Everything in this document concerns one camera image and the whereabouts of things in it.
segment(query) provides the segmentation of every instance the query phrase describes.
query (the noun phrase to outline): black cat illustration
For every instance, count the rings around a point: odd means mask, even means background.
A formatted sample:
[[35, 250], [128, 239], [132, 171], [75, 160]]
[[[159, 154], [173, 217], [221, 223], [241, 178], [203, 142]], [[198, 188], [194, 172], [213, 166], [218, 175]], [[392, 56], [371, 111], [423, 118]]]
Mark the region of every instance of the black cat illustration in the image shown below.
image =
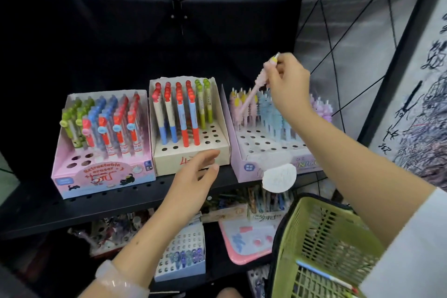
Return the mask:
[[131, 173], [129, 173], [129, 175], [126, 176], [126, 179], [121, 179], [121, 180], [119, 181], [119, 184], [120, 184], [121, 186], [123, 186], [123, 185], [127, 185], [127, 184], [130, 184], [130, 183], [133, 183], [134, 181], [135, 181], [134, 176], [133, 176]]

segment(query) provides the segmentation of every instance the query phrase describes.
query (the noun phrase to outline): white paper tag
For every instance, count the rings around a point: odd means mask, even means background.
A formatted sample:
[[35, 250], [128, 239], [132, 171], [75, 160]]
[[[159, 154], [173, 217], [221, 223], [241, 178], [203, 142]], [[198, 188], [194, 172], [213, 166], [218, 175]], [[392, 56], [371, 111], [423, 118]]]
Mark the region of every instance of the white paper tag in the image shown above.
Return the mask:
[[293, 186], [296, 180], [296, 167], [284, 164], [264, 171], [262, 187], [269, 192], [281, 193]]

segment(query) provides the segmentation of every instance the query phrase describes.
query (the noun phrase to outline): bracelet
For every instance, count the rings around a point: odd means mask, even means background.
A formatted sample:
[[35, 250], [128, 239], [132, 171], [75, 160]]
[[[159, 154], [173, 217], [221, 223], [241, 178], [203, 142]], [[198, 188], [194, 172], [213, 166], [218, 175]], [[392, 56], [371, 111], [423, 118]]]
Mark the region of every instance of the bracelet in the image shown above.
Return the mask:
[[95, 277], [108, 291], [120, 298], [148, 298], [149, 296], [149, 289], [128, 281], [109, 260], [98, 267]]

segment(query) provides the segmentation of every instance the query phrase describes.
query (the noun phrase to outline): knee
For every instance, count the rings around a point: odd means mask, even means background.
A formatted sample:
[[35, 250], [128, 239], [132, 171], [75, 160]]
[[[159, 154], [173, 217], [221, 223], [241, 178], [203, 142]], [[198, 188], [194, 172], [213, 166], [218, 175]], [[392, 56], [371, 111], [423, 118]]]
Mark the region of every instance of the knee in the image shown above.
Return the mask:
[[226, 287], [219, 292], [216, 298], [242, 298], [242, 296], [234, 287]]

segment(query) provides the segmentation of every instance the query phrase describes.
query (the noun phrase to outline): pink display box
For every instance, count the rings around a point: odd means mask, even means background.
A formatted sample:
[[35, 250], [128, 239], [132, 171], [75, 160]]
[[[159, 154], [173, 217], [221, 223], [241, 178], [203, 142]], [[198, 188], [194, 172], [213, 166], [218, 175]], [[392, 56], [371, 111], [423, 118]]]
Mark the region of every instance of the pink display box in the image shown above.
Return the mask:
[[143, 137], [144, 155], [120, 158], [117, 161], [105, 159], [95, 163], [93, 153], [89, 149], [75, 149], [67, 133], [61, 128], [54, 157], [51, 178], [63, 199], [84, 196], [87, 194], [111, 190], [117, 187], [133, 186], [155, 180], [152, 165], [151, 138], [148, 121], [148, 96], [146, 90], [105, 91], [71, 94], [67, 97], [65, 107], [68, 108], [76, 97], [81, 100], [89, 96], [93, 99], [101, 95], [109, 99], [115, 95], [120, 99], [124, 94], [131, 99], [135, 92], [140, 96], [145, 120]]
[[[220, 102], [222, 103], [222, 110], [227, 125], [228, 135], [230, 138], [231, 146], [231, 166], [236, 174], [237, 181], [244, 183], [247, 181], [261, 180], [264, 176], [264, 171], [270, 167], [279, 166], [275, 163], [278, 160], [286, 160], [283, 163], [291, 163], [296, 166], [296, 173], [307, 173], [312, 171], [321, 171], [321, 167], [318, 166], [314, 156], [310, 153], [309, 149], [300, 146], [299, 149], [288, 150], [287, 154], [281, 149], [277, 153], [273, 151], [266, 151], [262, 153], [262, 161], [264, 169], [262, 169], [259, 163], [255, 161], [247, 161], [242, 157], [241, 149], [237, 140], [236, 131], [233, 126], [232, 118], [230, 115], [230, 108], [228, 106], [227, 96], [224, 91], [224, 87], [221, 86]], [[265, 165], [271, 161], [272, 166], [265, 168]]]

